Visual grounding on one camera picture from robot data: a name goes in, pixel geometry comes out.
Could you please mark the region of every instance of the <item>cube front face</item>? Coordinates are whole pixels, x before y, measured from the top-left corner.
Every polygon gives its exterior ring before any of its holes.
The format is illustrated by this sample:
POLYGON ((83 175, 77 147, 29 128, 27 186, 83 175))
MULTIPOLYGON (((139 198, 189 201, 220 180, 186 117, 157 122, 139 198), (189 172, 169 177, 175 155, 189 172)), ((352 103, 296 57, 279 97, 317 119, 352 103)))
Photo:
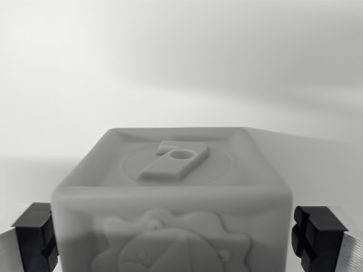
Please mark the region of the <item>cube front face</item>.
POLYGON ((243 128, 112 129, 52 199, 65 272, 283 272, 291 207, 243 128))

